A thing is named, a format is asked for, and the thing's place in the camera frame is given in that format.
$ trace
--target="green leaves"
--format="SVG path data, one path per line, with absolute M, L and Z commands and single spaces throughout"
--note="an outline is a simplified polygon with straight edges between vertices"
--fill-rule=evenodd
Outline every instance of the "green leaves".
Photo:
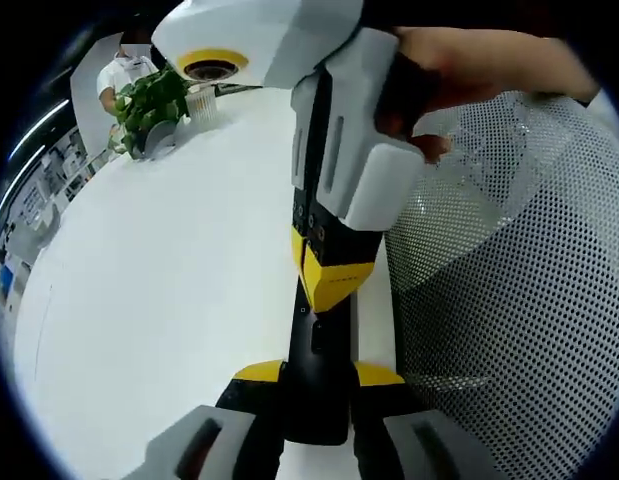
M 167 66 L 126 85 L 116 98 L 116 118 L 127 135 L 122 142 L 131 153 L 133 147 L 144 148 L 149 131 L 162 120 L 177 122 L 187 112 L 187 83 Z

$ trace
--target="ceiling light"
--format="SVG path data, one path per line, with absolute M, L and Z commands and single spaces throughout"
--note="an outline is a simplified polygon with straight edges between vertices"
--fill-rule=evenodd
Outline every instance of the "ceiling light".
M 13 151 L 11 152 L 11 154 L 9 155 L 8 160 L 11 160 L 11 157 L 14 156 L 14 154 L 18 151 L 18 149 L 20 147 L 22 147 L 22 145 L 27 141 L 27 139 L 33 135 L 33 133 L 38 130 L 43 123 L 45 123 L 47 120 L 49 120 L 51 117 L 53 117 L 58 111 L 60 111 L 60 109 L 62 109 L 65 105 L 67 105 L 69 103 L 69 100 L 63 100 L 62 102 L 60 102 L 58 105 L 56 105 L 55 107 L 53 107 L 51 110 L 49 110 L 44 117 L 42 117 L 40 120 L 38 120 L 36 122 L 36 124 L 31 127 L 29 129 L 29 131 L 27 133 L 25 133 L 25 136 L 22 137 L 22 139 L 18 142 L 18 144 L 16 145 L 16 148 L 13 149 Z

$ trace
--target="person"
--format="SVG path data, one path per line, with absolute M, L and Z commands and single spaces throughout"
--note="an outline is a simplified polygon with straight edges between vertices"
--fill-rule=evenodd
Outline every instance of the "person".
M 520 90 L 569 96 L 584 105 L 619 137 L 619 118 L 605 93 L 563 41 L 507 30 L 447 27 L 396 29 L 400 51 L 426 71 L 437 71 L 441 86 L 426 107 L 438 109 L 482 102 Z M 399 130 L 390 125 L 387 133 Z M 430 163 L 451 149 L 448 139 L 409 139 Z
M 158 71 L 150 59 L 151 44 L 143 43 L 141 32 L 125 31 L 120 37 L 118 51 L 98 74 L 98 98 L 107 113 L 116 115 L 116 93 L 125 85 Z

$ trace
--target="white shirt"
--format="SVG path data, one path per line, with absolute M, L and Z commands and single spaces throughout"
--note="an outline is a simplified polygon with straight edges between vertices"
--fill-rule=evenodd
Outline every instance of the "white shirt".
M 98 74 L 96 82 L 98 97 L 105 88 L 113 88 L 114 93 L 142 77 L 157 72 L 156 66 L 147 57 L 118 57 L 109 62 Z

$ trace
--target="white table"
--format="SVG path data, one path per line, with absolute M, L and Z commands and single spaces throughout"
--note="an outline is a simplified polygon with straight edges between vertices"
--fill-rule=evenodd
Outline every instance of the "white table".
M 219 99 L 228 119 L 166 158 L 106 165 L 39 256 L 14 362 L 32 419 L 80 478 L 119 478 L 244 366 L 287 354 L 289 92 Z M 360 357 L 394 365 L 384 247 L 360 298 Z M 349 444 L 287 444 L 278 478 L 357 478 Z

